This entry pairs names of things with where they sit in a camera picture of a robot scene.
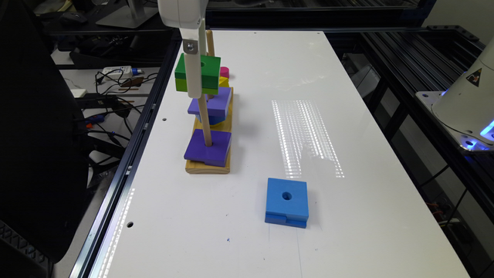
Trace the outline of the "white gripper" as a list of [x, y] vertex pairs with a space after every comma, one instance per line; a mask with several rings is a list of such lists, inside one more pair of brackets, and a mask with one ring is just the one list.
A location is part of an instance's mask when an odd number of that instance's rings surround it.
[[161, 21], [168, 27], [182, 28], [184, 66], [190, 98], [200, 98], [201, 55], [207, 55], [205, 10], [208, 0], [158, 0]]

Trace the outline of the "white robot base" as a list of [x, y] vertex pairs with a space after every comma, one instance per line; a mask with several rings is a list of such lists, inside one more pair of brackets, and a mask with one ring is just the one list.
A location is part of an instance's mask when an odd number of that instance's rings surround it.
[[493, 150], [493, 42], [447, 90], [415, 96], [462, 150]]

